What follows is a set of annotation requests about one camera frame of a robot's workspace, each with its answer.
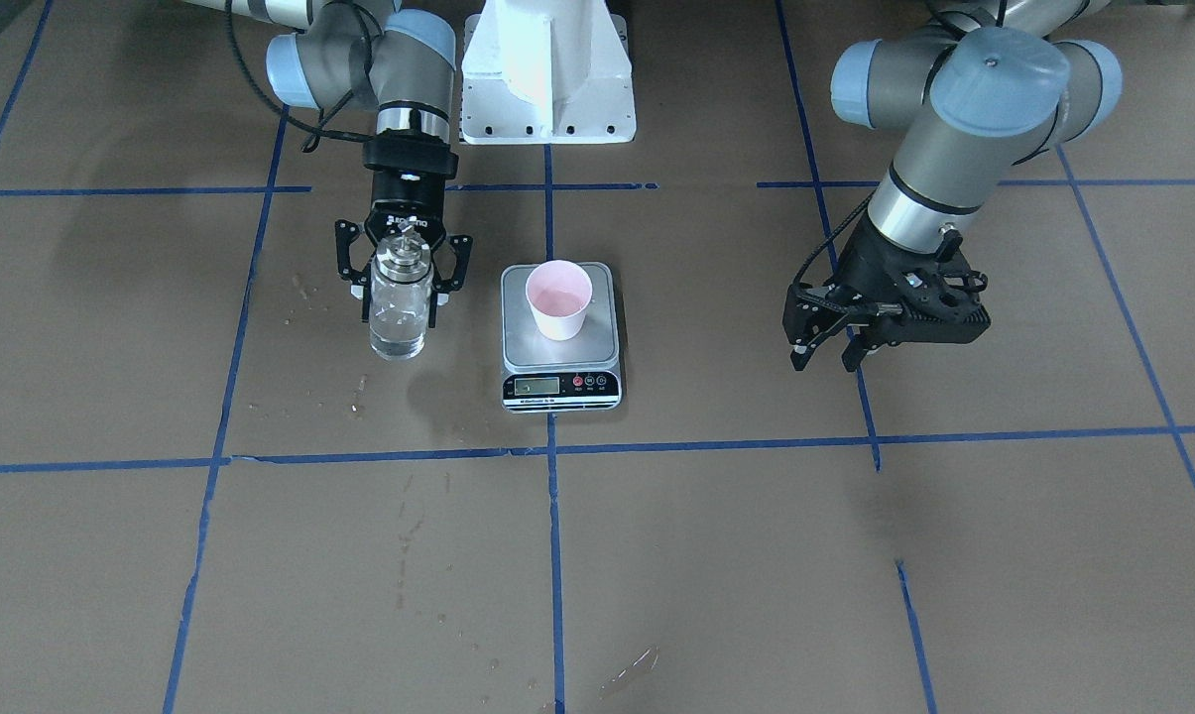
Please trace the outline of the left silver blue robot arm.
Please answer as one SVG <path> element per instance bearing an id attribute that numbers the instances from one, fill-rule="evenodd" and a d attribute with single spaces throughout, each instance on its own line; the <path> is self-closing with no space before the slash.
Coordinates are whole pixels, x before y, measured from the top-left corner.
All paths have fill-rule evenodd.
<path id="1" fill-rule="evenodd" d="M 797 271 L 782 328 L 793 370 L 827 338 L 854 337 L 842 366 L 903 343 L 968 344 L 991 324 L 988 279 L 966 228 L 1010 167 L 1085 136 L 1114 112 L 1123 71 L 1105 45 L 1050 39 L 1101 1 L 969 1 L 897 41 L 854 44 L 831 77 L 834 112 L 900 130 L 885 176 L 825 238 L 848 240 L 823 285 Z"/>

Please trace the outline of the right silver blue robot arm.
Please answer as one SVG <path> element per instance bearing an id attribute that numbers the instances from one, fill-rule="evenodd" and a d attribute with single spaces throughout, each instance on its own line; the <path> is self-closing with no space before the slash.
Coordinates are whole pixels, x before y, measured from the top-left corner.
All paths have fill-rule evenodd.
<path id="1" fill-rule="evenodd" d="M 310 138 L 353 142 L 372 176 L 369 216 L 338 220 L 337 271 L 355 286 L 363 321 L 385 307 L 388 288 L 418 298 L 419 325 L 462 288 L 473 240 L 448 234 L 445 190 L 458 172 L 451 142 L 455 32 L 441 17 L 399 1 L 213 1 L 226 17 L 235 60 L 235 18 L 284 28 L 266 45 L 263 90 L 272 112 L 308 108 Z"/>

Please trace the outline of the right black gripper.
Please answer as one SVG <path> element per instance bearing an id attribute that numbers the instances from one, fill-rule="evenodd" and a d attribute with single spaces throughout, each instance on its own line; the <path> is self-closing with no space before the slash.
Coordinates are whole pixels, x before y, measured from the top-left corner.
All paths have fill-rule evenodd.
<path id="1" fill-rule="evenodd" d="M 333 222 L 337 239 L 337 271 L 358 298 L 361 321 L 370 321 L 372 289 L 367 270 L 353 267 L 349 248 L 361 236 L 379 244 L 396 222 L 412 220 L 429 248 L 446 244 L 455 254 L 452 275 L 435 279 L 428 304 L 428 327 L 437 325 L 439 309 L 451 301 L 451 293 L 464 288 L 473 252 L 467 234 L 451 238 L 443 225 L 445 185 L 456 176 L 458 158 L 451 145 L 424 132 L 384 132 L 363 145 L 363 166 L 372 172 L 370 210 L 362 225 L 348 220 Z"/>

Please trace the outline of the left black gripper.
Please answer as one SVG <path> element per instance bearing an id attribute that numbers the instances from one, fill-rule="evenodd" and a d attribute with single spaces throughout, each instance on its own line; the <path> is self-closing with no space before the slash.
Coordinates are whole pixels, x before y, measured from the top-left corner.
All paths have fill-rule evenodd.
<path id="1" fill-rule="evenodd" d="M 841 364 L 856 374 L 885 344 L 966 344 L 991 327 L 981 303 L 988 279 L 966 262 L 955 222 L 936 230 L 931 254 L 914 254 L 880 234 L 864 213 L 851 213 L 810 257 L 819 257 L 845 227 L 852 232 L 836 271 L 816 288 L 797 271 L 784 294 L 782 328 L 792 370 L 804 371 L 820 344 L 847 328 L 856 334 Z"/>

